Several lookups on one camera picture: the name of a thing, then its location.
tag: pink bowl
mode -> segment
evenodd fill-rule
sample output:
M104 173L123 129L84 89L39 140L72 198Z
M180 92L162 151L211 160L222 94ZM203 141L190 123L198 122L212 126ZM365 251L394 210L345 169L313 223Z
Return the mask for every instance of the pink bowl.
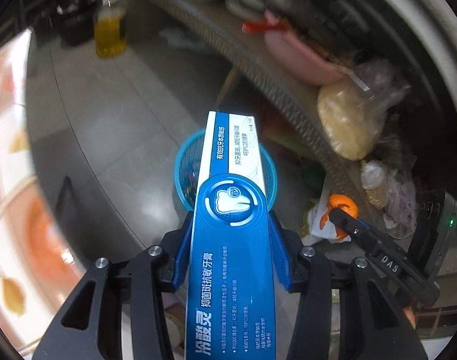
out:
M276 24L277 16L266 10L269 24ZM345 77L338 67L325 61L291 31L267 31L265 46L270 54L293 76L311 85L329 85Z

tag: teal basket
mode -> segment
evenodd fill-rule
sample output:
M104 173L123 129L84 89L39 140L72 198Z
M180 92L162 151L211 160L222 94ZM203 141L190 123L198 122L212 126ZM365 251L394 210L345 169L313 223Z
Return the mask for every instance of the teal basket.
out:
M193 210L195 206L195 192L198 184L198 172L202 149L204 147L205 130L200 130L180 147L175 164L173 167L173 180L175 190L179 199L187 211ZM275 164L268 151L260 146L261 167L264 173L265 195L267 197L267 207L272 209L277 196L278 179Z

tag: blue toothpaste box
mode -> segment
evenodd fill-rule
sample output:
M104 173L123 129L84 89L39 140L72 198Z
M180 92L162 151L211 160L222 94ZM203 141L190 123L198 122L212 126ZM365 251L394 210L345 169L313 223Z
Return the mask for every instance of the blue toothpaste box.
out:
M187 360L275 359L267 215L253 117L210 112L192 231Z

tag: screw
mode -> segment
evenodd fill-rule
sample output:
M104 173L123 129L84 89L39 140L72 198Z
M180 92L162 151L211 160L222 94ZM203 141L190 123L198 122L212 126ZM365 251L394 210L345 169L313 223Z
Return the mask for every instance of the screw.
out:
M152 257L158 256L160 253L162 253L162 248L158 245L152 245L148 248L148 254Z
M109 261L105 257L101 257L101 258L97 259L97 261L95 261L95 266L99 269L105 268L108 263L109 263Z
M355 259L355 265L359 268L367 268L367 265L369 263L367 262L366 259L364 259L363 257L357 257Z
M315 256L315 249L312 246L304 246L302 248L302 254L305 257L313 257Z

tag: white tooth graphic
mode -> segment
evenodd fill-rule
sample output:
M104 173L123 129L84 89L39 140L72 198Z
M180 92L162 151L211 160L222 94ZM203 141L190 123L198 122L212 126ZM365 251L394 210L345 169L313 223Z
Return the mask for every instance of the white tooth graphic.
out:
M243 195L239 195L237 197L230 196L228 191L221 190L217 192L215 208L221 214L226 214L228 212L242 212L250 208L250 200Z

